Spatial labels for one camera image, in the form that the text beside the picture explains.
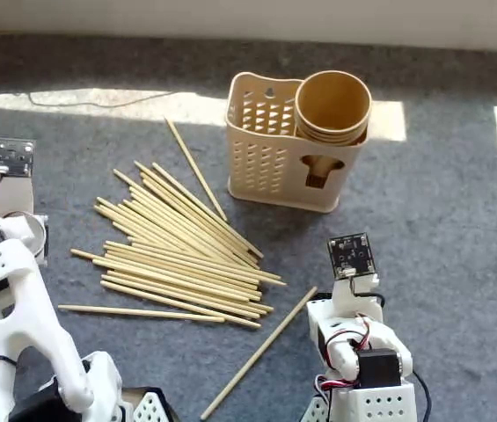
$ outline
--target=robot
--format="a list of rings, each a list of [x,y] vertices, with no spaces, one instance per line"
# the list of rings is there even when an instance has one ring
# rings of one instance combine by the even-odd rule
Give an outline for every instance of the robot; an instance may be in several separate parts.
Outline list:
[[[382,295],[367,234],[331,239],[332,294],[307,303],[311,340],[325,365],[317,391],[301,422],[416,422],[416,375],[427,397],[424,422],[431,412],[426,383],[413,370],[413,357],[395,332],[383,324]]]
[[[61,327],[39,263],[46,264],[46,216],[33,214],[34,142],[0,139],[0,422],[173,422],[156,388],[123,389],[106,352],[81,359]],[[34,346],[55,376],[16,403],[17,358]]]

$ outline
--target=bamboo skewer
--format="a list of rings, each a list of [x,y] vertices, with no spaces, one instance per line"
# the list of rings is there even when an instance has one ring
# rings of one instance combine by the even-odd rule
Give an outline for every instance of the bamboo skewer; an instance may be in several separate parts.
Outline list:
[[[133,251],[135,253],[139,253],[139,254],[142,254],[142,255],[145,255],[148,257],[162,259],[162,260],[176,263],[176,264],[184,262],[184,259],[177,258],[176,255],[178,255],[178,254],[171,255],[171,254],[156,253],[154,251],[147,251],[144,249],[135,248],[134,246],[127,246],[125,244],[117,244],[117,245],[112,245],[112,246],[115,246],[115,247],[118,247],[118,248],[121,248],[121,249],[124,249],[127,251]],[[229,278],[234,278],[235,280],[241,280],[241,281],[244,281],[246,283],[252,283],[252,284],[256,284],[256,285],[259,284],[258,280],[253,278],[253,277],[248,277],[244,274],[229,272],[226,270],[215,268],[214,266],[205,266],[203,264],[199,264],[199,263],[195,262],[195,259],[192,259],[192,260],[187,261],[187,262],[188,262],[188,266],[190,268],[198,268],[198,269],[204,270],[204,271],[209,272],[209,273],[214,273],[214,274],[226,276]]]
[[[122,286],[132,287],[139,290],[145,290],[151,293],[158,293],[159,295],[173,297],[175,299],[180,299],[182,301],[192,302],[203,306],[209,306],[210,308],[223,310],[225,312],[230,312],[232,314],[242,315],[243,317],[259,318],[259,314],[256,312],[251,312],[250,310],[244,310],[240,308],[235,308],[234,306],[208,301],[206,299],[200,299],[198,297],[193,297],[191,295],[186,295],[179,292],[172,292],[171,290],[155,286],[154,284],[148,282],[147,280],[142,280],[141,282],[137,283],[134,281],[122,279],[120,277],[115,277],[112,275],[102,275],[101,279],[112,281],[114,283],[121,284]]]
[[[244,297],[247,297],[248,299],[252,299],[254,301],[259,301],[261,298],[261,292],[257,290],[251,290],[245,287],[237,286],[235,284],[230,284],[225,281],[220,281],[220,280],[215,280],[212,279],[211,277],[206,277],[204,275],[199,275],[198,273],[194,273],[191,270],[189,270],[187,267],[175,267],[175,266],[166,266],[164,264],[152,264],[148,260],[142,260],[140,258],[136,258],[134,256],[129,256],[126,253],[121,253],[117,251],[109,251],[106,254],[106,258],[108,259],[113,259],[116,261],[120,261],[124,264],[130,264],[130,263],[137,263],[137,264],[142,264],[143,268],[154,268],[155,270],[165,270],[168,273],[174,273],[174,277],[179,276],[184,276],[186,277],[193,277],[196,280],[200,281],[205,281],[209,285],[215,284],[216,287],[226,287],[226,291],[233,291],[234,293],[237,293],[239,295],[242,295]]]
[[[239,318],[237,316],[224,314],[223,312],[217,312],[216,310],[212,310],[212,309],[205,309],[205,308],[202,308],[201,306],[195,306],[195,305],[191,305],[189,303],[174,301],[173,299],[169,299],[167,297],[153,295],[152,293],[146,293],[146,292],[143,292],[141,290],[136,290],[134,288],[124,287],[124,286],[121,286],[121,285],[118,285],[116,283],[112,283],[109,281],[102,280],[100,282],[100,284],[103,287],[107,287],[107,288],[110,288],[112,290],[116,290],[118,292],[126,293],[128,295],[142,297],[143,299],[148,299],[148,300],[151,300],[153,302],[164,303],[166,305],[171,305],[171,306],[174,306],[176,308],[187,309],[187,310],[191,310],[192,312],[198,312],[200,314],[209,315],[212,317],[219,317],[220,316],[220,317],[223,317],[227,321],[231,321],[231,322],[237,323],[237,324],[246,325],[246,326],[252,327],[252,328],[261,327],[261,325],[258,323],[254,323],[253,321],[248,321],[248,320],[245,320],[243,318]]]
[[[104,217],[109,218],[113,222],[117,222],[120,225],[133,230],[135,233],[138,233],[142,238],[156,241],[156,238],[154,236],[152,236],[150,233],[148,233],[145,229],[143,229],[135,222],[129,220],[127,217],[121,214],[117,214],[114,211],[111,211],[109,208],[103,207],[101,205],[100,206],[95,205],[93,208],[96,211],[98,211],[98,213],[102,214]]]
[[[141,215],[146,220],[160,226],[165,229],[169,233],[172,233],[175,237],[181,240],[183,243],[188,244],[193,249],[205,253],[206,255],[215,256],[222,258],[223,260],[229,260],[234,257],[230,257],[230,253],[226,250],[222,250],[217,245],[208,241],[206,237],[201,236],[199,230],[191,228],[190,230],[186,230],[183,222],[176,223],[172,219],[166,217],[159,210],[149,211],[144,207],[139,206],[137,203],[129,202],[128,200],[124,201],[125,205],[129,208],[133,209],[136,213]]]
[[[102,258],[101,261],[105,261],[103,265],[100,263],[98,265],[106,266],[105,264],[113,264],[119,266],[125,266],[126,268],[131,268],[132,271],[143,271],[145,274],[138,275],[150,275],[151,277],[155,277],[158,280],[165,281],[167,283],[177,284],[184,287],[190,287],[196,290],[206,291],[208,293],[215,293],[216,295],[228,297],[229,299],[237,299],[242,302],[248,302],[250,299],[258,300],[259,297],[257,295],[248,294],[239,290],[236,290],[232,287],[221,286],[216,284],[215,282],[208,282],[203,280],[195,279],[195,277],[191,277],[188,275],[183,275],[179,273],[175,273],[173,271],[164,270],[162,268],[156,268],[153,266],[147,266],[145,264],[140,264],[138,262],[133,262],[129,259],[124,258]]]
[[[268,347],[274,342],[276,338],[279,337],[281,332],[288,326],[288,324],[293,320],[293,318],[299,313],[299,311],[305,306],[305,304],[311,299],[311,297],[316,293],[317,288],[313,287],[309,293],[307,293],[303,299],[289,312],[289,314],[281,321],[277,328],[272,332],[272,334],[264,341],[262,346],[252,355],[252,357],[240,368],[236,375],[230,380],[226,387],[219,393],[219,395],[213,400],[209,407],[201,414],[201,420],[207,419],[211,413],[216,409],[216,407],[226,398],[229,393],[234,389],[242,377],[250,370],[256,360],[264,354]]]
[[[192,321],[210,321],[213,323],[223,323],[224,318],[219,316],[207,316],[186,314],[181,312],[166,312],[161,310],[147,309],[127,309],[127,308],[108,308],[105,306],[87,306],[87,305],[58,305],[58,309],[72,310],[75,312],[86,312],[93,314],[114,314],[138,317],[158,317],[173,319],[191,319]]]
[[[141,177],[143,177],[143,183],[147,186],[152,192],[156,193],[157,196],[163,197],[167,200],[173,200],[172,196],[167,192],[164,192],[162,186],[159,186],[154,180],[150,179],[144,173],[141,173]],[[192,215],[187,209],[183,207],[183,205],[179,203],[175,203],[176,209],[169,207],[164,204],[161,200],[157,198],[150,197],[147,199],[148,202],[154,207],[160,207],[160,204],[167,208],[165,211],[169,214],[172,214],[173,220],[179,220],[181,225],[185,225],[189,227],[188,231],[193,231],[198,237],[202,238],[205,242],[211,244],[215,249],[219,250],[221,253],[224,253],[229,259],[238,262],[239,264],[243,264],[244,262],[249,265],[254,265],[258,262],[258,260],[253,257],[247,250],[239,249],[237,244],[231,244],[227,239],[224,239],[219,236],[218,233],[215,233],[211,230],[207,224],[199,219],[196,215]]]
[[[131,241],[131,244],[133,245],[133,247],[138,248],[138,249],[144,249],[146,251],[159,253],[161,255],[165,255],[168,257],[181,258],[182,260],[189,262],[189,263],[201,264],[201,265],[204,265],[206,267],[220,269],[220,270],[228,271],[230,273],[250,275],[258,280],[262,280],[262,281],[265,281],[268,283],[276,284],[278,286],[286,286],[286,283],[281,281],[281,277],[279,277],[275,274],[266,273],[266,272],[263,272],[261,270],[246,268],[244,266],[236,266],[232,263],[222,263],[222,262],[215,261],[212,258],[204,258],[204,257],[194,256],[194,255],[188,254],[186,252],[178,253],[175,251],[170,251],[170,250],[167,250],[165,248],[159,248],[156,246],[149,245],[148,242],[141,241],[139,239],[134,239],[133,237],[131,237],[129,240]]]
[[[121,180],[123,180],[125,183],[127,183],[131,187],[131,192],[133,192],[133,190],[135,190],[136,192],[139,192],[140,194],[143,195],[143,197],[148,198],[151,203],[157,203],[157,201],[158,201],[158,205],[160,205],[162,203],[157,198],[155,198],[154,196],[152,196],[152,194],[149,193],[146,189],[144,189],[142,186],[139,186],[135,181],[133,181],[131,178],[127,177],[125,174],[121,173],[117,169],[113,169],[113,173],[118,178],[120,178]]]
[[[184,208],[182,212],[188,213],[189,218],[194,220],[200,228],[206,230],[213,238],[218,238],[221,243],[226,244],[230,249],[239,254],[239,256],[256,261],[256,259],[254,259],[254,257],[250,254],[248,248],[246,248],[240,241],[229,233],[223,233],[222,228],[218,226],[215,227],[215,222],[210,221],[205,214],[200,212],[199,208],[197,208],[187,197],[178,192],[167,181],[159,177],[154,171],[141,163],[135,161],[135,165],[141,170],[141,177],[143,179],[148,179],[152,185],[156,186],[164,193],[164,195],[167,195],[167,200],[172,198],[185,206],[186,208]]]
[[[195,277],[200,277],[202,280],[205,281],[212,281],[212,280],[219,280],[223,281],[229,284],[233,284],[235,286],[239,286],[248,290],[257,290],[258,286],[255,284],[250,284],[250,283],[245,283],[240,280],[235,280],[230,277],[223,277],[221,275],[209,273],[204,270],[198,270],[195,268],[192,268],[188,266],[187,264],[184,264],[183,262],[173,264],[168,261],[163,261],[162,259],[156,259],[156,258],[150,258],[146,255],[142,255],[140,253],[136,253],[134,251],[128,251],[125,249],[122,249],[118,246],[110,246],[109,244],[105,244],[104,248],[108,251],[108,253],[113,254],[115,256],[119,256],[120,258],[126,258],[126,259],[131,259],[131,260],[136,260],[137,262],[140,262],[142,264],[147,264],[151,266],[160,266],[161,268],[170,270],[170,271],[176,271],[177,273],[179,272],[190,272],[192,274],[195,274]]]
[[[214,295],[201,294],[199,292],[195,292],[195,291],[188,289],[188,288],[175,287],[175,286],[172,286],[172,285],[160,282],[160,281],[154,281],[153,279],[139,278],[139,277],[135,277],[134,275],[119,273],[119,272],[113,271],[113,270],[109,270],[107,272],[107,275],[112,275],[114,277],[119,277],[119,278],[122,278],[124,280],[134,281],[137,283],[141,283],[143,281],[148,281],[149,284],[151,284],[152,286],[165,288],[166,290],[171,291],[171,292],[183,293],[185,295],[190,295],[192,297],[197,297],[199,299],[207,299],[209,301],[221,303],[223,305],[230,305],[230,306],[234,306],[234,307],[239,308],[239,309],[250,310],[251,312],[256,312],[256,313],[259,313],[261,315],[265,315],[274,309],[271,306],[263,305],[261,303],[228,301],[228,300],[219,298],[219,297],[214,296]]]
[[[190,283],[187,281],[179,280],[179,279],[176,279],[174,277],[161,274],[159,271],[147,271],[147,270],[144,270],[142,268],[138,268],[136,266],[129,266],[129,265],[123,264],[121,262],[114,261],[112,259],[105,259],[105,258],[97,259],[96,258],[92,261],[92,263],[96,266],[103,266],[105,268],[111,268],[113,270],[120,270],[120,271],[123,271],[125,273],[135,274],[135,275],[144,276],[144,277],[152,277],[156,280],[161,280],[161,281],[164,281],[166,283],[170,283],[170,284],[175,285],[175,286],[189,287],[189,288],[192,288],[194,290],[199,290],[201,292],[207,292],[207,293],[210,293],[213,295],[219,295],[222,297],[227,297],[229,299],[234,299],[234,300],[241,301],[241,302],[249,302],[249,298],[247,298],[243,295],[237,295],[235,293],[223,291],[223,290],[220,290],[218,288],[211,287],[210,285],[209,285],[209,287],[207,287],[207,286],[199,285],[196,283]]]
[[[156,195],[158,195],[160,197],[163,197],[165,200],[173,201],[173,199],[171,197],[169,197],[168,195],[166,195],[157,186],[155,186],[154,184],[150,183],[150,181],[148,179],[144,178],[143,179],[143,183],[144,183],[145,186],[147,186]],[[179,203],[173,203],[173,205],[180,212],[184,212],[184,213],[187,212],[186,210],[184,210],[184,208],[183,208],[183,206],[181,204],[179,204]],[[235,261],[235,262],[237,262],[239,264],[244,264],[245,263],[246,265],[249,265],[249,266],[255,266],[256,265],[255,259],[251,258],[249,256],[246,256],[246,255],[242,255],[241,257],[239,257],[238,255],[230,253],[226,249],[224,249],[224,251],[221,251],[221,254],[224,255],[227,258],[227,260],[233,260],[233,261]]]
[[[164,274],[170,277],[173,277],[177,280],[183,280],[188,283],[193,283],[195,285],[201,285],[201,286],[206,286],[206,287],[212,287],[215,290],[219,290],[221,292],[229,292],[231,294],[240,296],[245,299],[253,299],[255,301],[258,301],[261,297],[261,292],[254,291],[254,290],[244,290],[241,287],[224,283],[222,281],[217,281],[217,280],[212,280],[212,281],[205,281],[205,280],[200,280],[199,278],[194,277],[195,274],[181,274],[181,273],[176,273],[173,270],[165,270],[163,268],[157,267],[157,266],[151,266],[148,264],[141,264],[139,262],[135,262],[132,259],[128,258],[120,258],[120,257],[115,257],[113,255],[110,255],[108,257],[105,257],[104,259],[111,259],[116,262],[121,262],[124,265],[128,266],[135,266],[137,268],[142,268],[147,271],[152,271],[154,273],[159,273],[159,274]]]
[[[222,243],[229,245],[229,247],[242,259],[253,263],[258,261],[241,243],[237,241],[237,239],[230,236],[228,233],[223,232],[223,229],[218,224],[207,217],[202,211],[200,211],[199,208],[192,204],[191,201],[177,193],[170,185],[159,178],[156,174],[152,172],[150,173],[157,179],[155,180],[148,177],[148,175],[141,173],[143,183],[153,193],[174,208],[176,212],[180,212],[199,227],[202,227],[206,231],[210,232]]]
[[[175,126],[170,121],[168,124],[178,139]],[[187,151],[181,138],[178,143]],[[64,309],[197,318],[260,327],[250,319],[260,318],[274,308],[258,303],[262,296],[259,284],[285,285],[281,277],[261,271],[256,258],[263,257],[261,252],[164,169],[157,164],[153,164],[156,171],[138,162],[135,165],[140,170],[142,185],[113,169],[128,185],[132,199],[112,204],[97,198],[94,206],[115,228],[128,235],[131,245],[106,242],[104,256],[77,249],[71,252],[107,269],[100,282],[103,287],[200,315],[190,318],[190,314],[180,312],[88,305],[66,305]],[[208,189],[201,173],[196,175]]]
[[[195,162],[194,158],[190,154],[189,149],[187,149],[186,143],[184,142],[183,139],[181,139],[181,136],[179,135],[178,129],[174,126],[174,124],[171,120],[169,120],[167,117],[164,117],[164,118],[166,119],[166,123],[168,123],[170,130],[174,134],[176,141],[178,141],[179,147],[181,148],[184,155],[186,156],[187,161],[189,162],[189,165],[192,167],[192,169],[195,173],[195,176],[197,176],[201,185],[203,186],[203,189],[205,189],[207,196],[209,197],[209,199],[213,203],[213,206],[216,208],[216,210],[219,213],[219,215],[221,216],[221,218],[223,218],[223,220],[225,220],[227,222],[228,221],[227,216],[224,214],[223,209],[219,205],[219,202],[216,200],[216,197],[213,194],[213,192],[211,191],[211,188],[209,188],[209,185],[207,184],[207,182],[205,181],[205,178],[201,174],[199,167],[197,167],[197,163]]]
[[[170,173],[164,170],[160,165],[152,163],[154,169],[160,173],[168,182],[170,182],[176,190],[180,191],[185,197],[192,201],[197,207],[205,211],[207,215],[211,217],[222,229],[226,230],[231,236],[236,238],[241,244],[243,244],[248,250],[252,251],[257,257],[264,258],[264,254],[258,250],[256,246],[248,242],[242,236],[238,234],[229,224],[224,222],[218,215],[216,215],[211,209],[209,209],[203,202],[197,199],[195,195],[189,192],[178,180],[172,177]]]

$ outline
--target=stack of paper cups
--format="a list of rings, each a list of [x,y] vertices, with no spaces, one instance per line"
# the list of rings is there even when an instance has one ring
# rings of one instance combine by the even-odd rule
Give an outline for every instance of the stack of paper cups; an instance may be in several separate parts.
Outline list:
[[[315,73],[296,91],[295,135],[330,146],[356,145],[367,136],[371,103],[368,87],[354,75],[338,70]],[[316,180],[311,183],[319,184],[331,170],[346,165],[330,156],[310,156],[306,164],[310,180]]]

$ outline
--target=white wall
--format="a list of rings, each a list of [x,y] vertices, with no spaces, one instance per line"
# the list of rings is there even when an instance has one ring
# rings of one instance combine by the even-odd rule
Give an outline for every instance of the white wall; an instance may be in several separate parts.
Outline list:
[[[497,50],[497,0],[0,0],[0,31]]]

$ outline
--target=pile of chopsticks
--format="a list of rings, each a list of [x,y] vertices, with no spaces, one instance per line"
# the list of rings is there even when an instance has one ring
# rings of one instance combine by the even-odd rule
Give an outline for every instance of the pile of chopsticks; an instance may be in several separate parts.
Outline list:
[[[76,249],[108,271],[103,287],[193,312],[62,305],[61,309],[232,322],[252,328],[272,311],[260,303],[260,283],[285,286],[262,271],[262,253],[240,236],[160,165],[135,161],[139,185],[120,171],[131,199],[114,205],[98,198],[94,209],[128,236],[129,244],[107,241],[104,256]]]

